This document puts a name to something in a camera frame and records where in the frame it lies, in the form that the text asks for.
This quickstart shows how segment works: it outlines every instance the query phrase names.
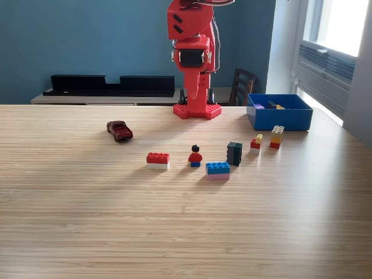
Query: red lego brick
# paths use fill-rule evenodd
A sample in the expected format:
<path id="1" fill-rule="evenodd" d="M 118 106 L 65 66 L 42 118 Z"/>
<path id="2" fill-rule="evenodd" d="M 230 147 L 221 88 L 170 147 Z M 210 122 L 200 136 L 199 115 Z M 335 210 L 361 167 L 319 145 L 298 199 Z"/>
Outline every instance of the red lego brick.
<path id="1" fill-rule="evenodd" d="M 149 153 L 146 159 L 149 164 L 168 164 L 169 154 L 166 153 Z"/>
<path id="2" fill-rule="evenodd" d="M 274 144 L 274 143 L 270 143 L 270 148 L 275 148 L 275 149 L 279 149 L 280 147 L 280 144 Z"/>
<path id="3" fill-rule="evenodd" d="M 256 139 L 251 141 L 251 148 L 260 149 L 261 145 L 256 143 Z"/>

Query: dark red toy car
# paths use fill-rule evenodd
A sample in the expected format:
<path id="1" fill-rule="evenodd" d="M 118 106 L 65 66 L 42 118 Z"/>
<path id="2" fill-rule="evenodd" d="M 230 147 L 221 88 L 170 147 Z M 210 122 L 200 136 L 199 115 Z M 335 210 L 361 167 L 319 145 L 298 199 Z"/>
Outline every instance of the dark red toy car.
<path id="1" fill-rule="evenodd" d="M 132 131 L 127 127 L 124 121 L 112 121 L 107 123 L 107 132 L 113 135 L 115 141 L 133 138 Z"/>

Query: lego figure head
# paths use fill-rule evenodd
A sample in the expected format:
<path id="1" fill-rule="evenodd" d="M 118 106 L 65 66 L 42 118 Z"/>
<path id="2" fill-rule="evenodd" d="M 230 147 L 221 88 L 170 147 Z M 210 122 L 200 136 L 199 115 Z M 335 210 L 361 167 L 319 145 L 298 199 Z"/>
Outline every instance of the lego figure head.
<path id="1" fill-rule="evenodd" d="M 191 150 L 193 151 L 193 153 L 199 153 L 200 147 L 199 145 L 193 145 Z"/>

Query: white lego brick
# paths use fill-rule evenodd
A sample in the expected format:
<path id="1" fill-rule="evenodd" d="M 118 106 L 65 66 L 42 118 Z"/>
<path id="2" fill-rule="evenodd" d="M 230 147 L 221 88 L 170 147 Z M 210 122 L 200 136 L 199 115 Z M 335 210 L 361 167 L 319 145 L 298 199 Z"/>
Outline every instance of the white lego brick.
<path id="1" fill-rule="evenodd" d="M 170 167 L 170 161 L 168 162 L 168 164 L 150 164 L 150 163 L 147 163 L 147 167 L 149 169 L 154 169 L 154 170 L 168 170 L 169 167 Z"/>
<path id="2" fill-rule="evenodd" d="M 256 148 L 251 148 L 251 153 L 254 153 L 254 154 L 259 154 L 260 153 L 260 149 L 256 149 Z"/>

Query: white wall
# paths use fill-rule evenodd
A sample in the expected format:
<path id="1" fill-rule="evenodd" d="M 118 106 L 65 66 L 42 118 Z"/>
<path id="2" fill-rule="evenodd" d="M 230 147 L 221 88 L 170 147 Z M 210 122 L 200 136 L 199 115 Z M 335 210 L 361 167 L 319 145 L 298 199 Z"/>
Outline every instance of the white wall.
<path id="1" fill-rule="evenodd" d="M 277 0 L 266 94 L 290 94 L 301 1 Z"/>
<path id="2" fill-rule="evenodd" d="M 346 107 L 344 128 L 372 148 L 372 1 Z"/>

